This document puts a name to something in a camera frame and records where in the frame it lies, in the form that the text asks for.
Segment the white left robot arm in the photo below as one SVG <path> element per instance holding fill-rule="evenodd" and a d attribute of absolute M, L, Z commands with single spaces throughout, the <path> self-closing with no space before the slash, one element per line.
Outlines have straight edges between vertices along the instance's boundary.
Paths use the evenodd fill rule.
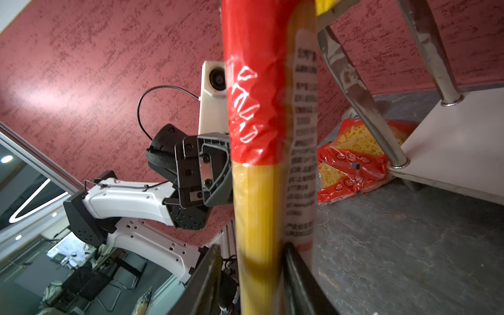
<path fill-rule="evenodd" d="M 164 182 L 127 182 L 113 171 L 103 173 L 64 202 L 70 229 L 86 244 L 136 253 L 186 283 L 208 248 L 180 242 L 160 224 L 201 230 L 214 207 L 232 203 L 228 127 L 201 127 L 189 136 L 168 124 L 146 158 Z"/>

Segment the red macaroni bag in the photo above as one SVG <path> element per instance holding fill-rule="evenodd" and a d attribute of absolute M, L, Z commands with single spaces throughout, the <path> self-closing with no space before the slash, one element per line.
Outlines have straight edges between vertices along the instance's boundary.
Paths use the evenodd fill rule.
<path fill-rule="evenodd" d="M 389 159 L 361 119 L 346 119 L 332 142 L 317 149 L 318 203 L 367 194 L 393 180 Z"/>

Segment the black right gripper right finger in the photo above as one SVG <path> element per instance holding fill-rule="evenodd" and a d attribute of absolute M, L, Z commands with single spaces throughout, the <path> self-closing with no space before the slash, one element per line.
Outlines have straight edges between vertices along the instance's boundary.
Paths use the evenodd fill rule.
<path fill-rule="evenodd" d="M 282 251 L 286 314 L 339 314 L 292 243 Z"/>

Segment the red spaghetti bag front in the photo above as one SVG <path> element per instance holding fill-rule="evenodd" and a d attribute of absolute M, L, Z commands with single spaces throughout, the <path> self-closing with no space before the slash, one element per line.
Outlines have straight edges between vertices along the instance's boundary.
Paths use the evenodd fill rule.
<path fill-rule="evenodd" d="M 222 23 L 241 312 L 284 314 L 284 245 L 312 261 L 316 4 L 224 1 Z"/>

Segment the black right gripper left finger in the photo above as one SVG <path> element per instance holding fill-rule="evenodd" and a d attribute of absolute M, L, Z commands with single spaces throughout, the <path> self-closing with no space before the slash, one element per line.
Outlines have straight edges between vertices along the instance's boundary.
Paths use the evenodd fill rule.
<path fill-rule="evenodd" d="M 222 265 L 221 248 L 212 245 L 169 315 L 218 314 Z"/>

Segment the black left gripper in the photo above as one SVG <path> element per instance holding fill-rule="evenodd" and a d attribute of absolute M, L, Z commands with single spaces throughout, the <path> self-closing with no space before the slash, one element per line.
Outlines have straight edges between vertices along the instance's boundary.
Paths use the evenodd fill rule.
<path fill-rule="evenodd" d="M 201 230 L 214 207 L 232 203 L 229 135 L 187 136 L 175 145 L 175 161 L 177 193 L 163 204 L 176 228 Z"/>

